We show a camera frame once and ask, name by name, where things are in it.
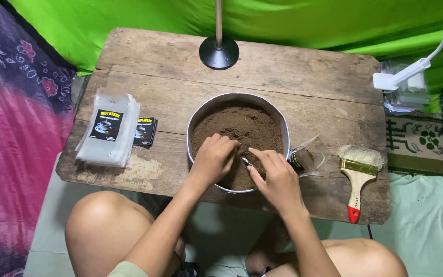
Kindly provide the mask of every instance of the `sleeve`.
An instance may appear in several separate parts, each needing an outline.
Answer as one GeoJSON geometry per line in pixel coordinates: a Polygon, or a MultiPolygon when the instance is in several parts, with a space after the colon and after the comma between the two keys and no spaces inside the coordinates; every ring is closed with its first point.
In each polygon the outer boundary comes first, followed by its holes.
{"type": "Polygon", "coordinates": [[[108,277],[148,277],[137,265],[130,262],[121,262],[108,277]]]}

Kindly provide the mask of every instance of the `round metal container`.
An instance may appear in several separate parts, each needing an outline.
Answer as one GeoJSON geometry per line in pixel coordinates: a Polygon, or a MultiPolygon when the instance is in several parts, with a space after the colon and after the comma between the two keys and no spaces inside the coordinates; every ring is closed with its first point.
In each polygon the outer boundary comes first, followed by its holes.
{"type": "MultiPolygon", "coordinates": [[[[188,124],[188,131],[186,134],[187,137],[187,145],[188,145],[188,155],[189,160],[191,163],[194,162],[193,154],[192,154],[192,146],[191,146],[191,135],[194,131],[194,128],[196,125],[204,119],[214,108],[216,108],[220,103],[227,102],[227,101],[242,101],[250,104],[255,104],[259,107],[261,107],[263,110],[268,112],[269,116],[273,119],[275,123],[280,124],[281,129],[281,138],[283,140],[283,156],[285,159],[288,159],[288,153],[290,152],[290,136],[288,134],[288,126],[286,124],[285,117],[283,114],[269,101],[266,99],[257,96],[255,94],[251,93],[244,93],[244,92],[231,92],[231,93],[225,93],[220,94],[218,96],[215,96],[208,101],[206,101],[204,104],[202,104],[199,109],[197,109],[191,119],[189,120],[188,124]]],[[[248,190],[230,190],[227,188],[224,188],[222,186],[219,186],[215,184],[215,186],[219,187],[220,189],[230,192],[230,193],[244,193],[244,192],[251,192],[256,189],[248,189],[248,190]]]]}

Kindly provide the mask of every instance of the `paint brush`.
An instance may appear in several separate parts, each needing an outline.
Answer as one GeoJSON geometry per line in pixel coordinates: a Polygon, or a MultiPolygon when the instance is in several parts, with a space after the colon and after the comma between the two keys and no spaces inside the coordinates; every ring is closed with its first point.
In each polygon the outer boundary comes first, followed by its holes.
{"type": "Polygon", "coordinates": [[[341,158],[341,171],[351,182],[351,196],[348,202],[348,219],[354,224],[360,215],[360,192],[363,185],[377,177],[384,167],[384,159],[379,152],[355,145],[342,146],[338,151],[341,158]]]}

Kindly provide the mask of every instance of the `brush bristles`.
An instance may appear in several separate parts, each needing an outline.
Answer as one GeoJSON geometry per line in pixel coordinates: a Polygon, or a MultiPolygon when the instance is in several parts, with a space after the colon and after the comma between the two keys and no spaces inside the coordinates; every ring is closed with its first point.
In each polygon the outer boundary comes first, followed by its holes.
{"type": "Polygon", "coordinates": [[[338,157],[377,167],[379,171],[384,168],[384,159],[379,152],[356,145],[342,146],[338,150],[338,157]]]}

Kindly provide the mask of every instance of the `white clamp lamp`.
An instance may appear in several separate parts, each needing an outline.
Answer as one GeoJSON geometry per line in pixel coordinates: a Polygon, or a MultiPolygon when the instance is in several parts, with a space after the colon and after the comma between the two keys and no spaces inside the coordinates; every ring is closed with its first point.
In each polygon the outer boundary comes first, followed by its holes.
{"type": "Polygon", "coordinates": [[[399,84],[403,81],[408,80],[408,86],[415,86],[415,81],[410,80],[413,76],[423,72],[425,69],[430,67],[430,60],[440,52],[443,48],[443,39],[440,42],[440,45],[432,52],[428,57],[421,58],[401,70],[397,74],[387,74],[387,73],[374,73],[374,88],[381,89],[387,92],[391,92],[397,90],[399,88],[399,84]]]}

